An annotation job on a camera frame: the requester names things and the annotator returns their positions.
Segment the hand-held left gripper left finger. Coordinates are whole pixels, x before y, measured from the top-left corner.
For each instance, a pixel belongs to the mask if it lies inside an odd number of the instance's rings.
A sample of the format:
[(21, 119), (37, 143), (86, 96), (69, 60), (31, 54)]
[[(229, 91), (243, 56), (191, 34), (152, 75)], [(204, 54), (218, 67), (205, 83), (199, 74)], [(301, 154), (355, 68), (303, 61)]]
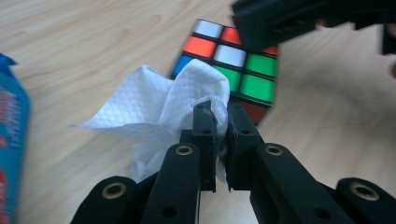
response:
[(180, 143), (196, 145), (201, 151), (201, 190), (216, 190), (217, 120), (211, 102), (205, 101), (193, 108), (192, 128), (182, 130)]

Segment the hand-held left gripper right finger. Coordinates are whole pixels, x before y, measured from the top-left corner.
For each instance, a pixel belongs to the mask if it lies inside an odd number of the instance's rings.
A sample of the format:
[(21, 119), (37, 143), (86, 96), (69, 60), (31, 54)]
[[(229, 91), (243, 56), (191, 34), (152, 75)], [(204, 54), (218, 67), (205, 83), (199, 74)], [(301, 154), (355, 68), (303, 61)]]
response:
[(250, 157), (262, 139), (244, 107), (230, 103), (227, 110), (226, 180), (229, 189), (250, 190), (253, 184)]

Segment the multicoloured puzzle cube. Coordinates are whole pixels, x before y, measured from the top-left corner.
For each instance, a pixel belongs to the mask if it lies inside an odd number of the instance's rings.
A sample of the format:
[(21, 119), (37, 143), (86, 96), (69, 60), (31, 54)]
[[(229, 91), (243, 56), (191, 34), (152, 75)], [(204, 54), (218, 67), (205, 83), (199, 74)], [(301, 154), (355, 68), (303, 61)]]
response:
[(273, 106), (276, 47), (251, 52), (242, 46), (235, 28), (198, 20), (170, 71), (170, 77), (176, 78), (193, 59), (208, 63), (228, 78), (231, 100), (246, 109), (254, 124), (259, 124)]

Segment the white tissue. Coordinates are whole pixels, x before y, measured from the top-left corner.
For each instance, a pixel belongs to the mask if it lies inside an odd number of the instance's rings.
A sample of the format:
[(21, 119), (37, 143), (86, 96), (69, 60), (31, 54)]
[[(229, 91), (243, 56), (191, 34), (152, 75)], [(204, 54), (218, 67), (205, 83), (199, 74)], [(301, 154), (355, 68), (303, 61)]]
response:
[(228, 79), (207, 63), (190, 61), (174, 80), (144, 64), (78, 126), (135, 140), (131, 178), (140, 182), (160, 170), (166, 149), (179, 141), (183, 130), (192, 128), (193, 108), (202, 102), (211, 103), (217, 120), (215, 158), (221, 158), (226, 151), (229, 96)]

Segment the blue tissue pack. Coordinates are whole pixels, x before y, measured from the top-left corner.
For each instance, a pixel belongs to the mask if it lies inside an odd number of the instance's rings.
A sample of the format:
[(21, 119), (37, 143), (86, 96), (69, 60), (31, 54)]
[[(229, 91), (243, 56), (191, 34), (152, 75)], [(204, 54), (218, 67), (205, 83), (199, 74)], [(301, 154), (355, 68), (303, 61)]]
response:
[(11, 67), (17, 63), (0, 53), (0, 224), (14, 222), (30, 99)]

